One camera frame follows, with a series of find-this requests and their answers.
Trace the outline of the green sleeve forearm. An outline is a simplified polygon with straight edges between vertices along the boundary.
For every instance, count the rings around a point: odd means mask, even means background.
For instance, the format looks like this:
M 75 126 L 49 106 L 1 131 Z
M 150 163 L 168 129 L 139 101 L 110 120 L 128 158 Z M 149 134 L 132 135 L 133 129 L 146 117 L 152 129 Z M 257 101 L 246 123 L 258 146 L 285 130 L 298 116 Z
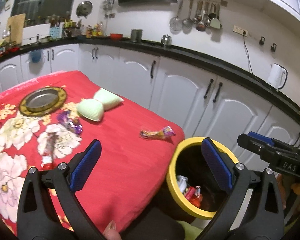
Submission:
M 202 229 L 195 227 L 185 221 L 178 220 L 177 223 L 179 223 L 183 227 L 185 240 L 195 240 L 202 232 Z

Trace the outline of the person's right hand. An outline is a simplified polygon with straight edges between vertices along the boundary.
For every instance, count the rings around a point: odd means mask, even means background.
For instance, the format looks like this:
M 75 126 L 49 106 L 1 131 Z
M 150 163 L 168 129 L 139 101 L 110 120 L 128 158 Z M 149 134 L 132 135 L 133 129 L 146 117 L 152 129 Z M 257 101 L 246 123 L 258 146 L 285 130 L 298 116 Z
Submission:
M 283 186 L 283 175 L 282 174 L 278 174 L 276 177 L 276 181 L 279 187 L 279 191 L 280 191 L 280 195 L 281 195 L 281 202 L 282 202 L 282 206 L 283 209 L 286 208 L 286 191 L 285 188 Z M 294 183 L 290 186 L 290 189 L 297 195 L 300 196 L 300 183 Z M 296 208 L 295 213 L 299 213 L 300 212 L 300 204 L 298 205 L 298 207 Z

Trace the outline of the person's left hand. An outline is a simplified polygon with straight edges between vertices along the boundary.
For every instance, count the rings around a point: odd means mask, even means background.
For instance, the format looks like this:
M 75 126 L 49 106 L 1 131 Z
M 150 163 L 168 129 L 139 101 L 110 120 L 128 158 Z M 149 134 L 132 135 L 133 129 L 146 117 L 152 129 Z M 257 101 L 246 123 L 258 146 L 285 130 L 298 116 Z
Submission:
M 103 232 L 103 236 L 107 240 L 121 240 L 120 234 L 116 230 L 116 223 L 112 220 Z

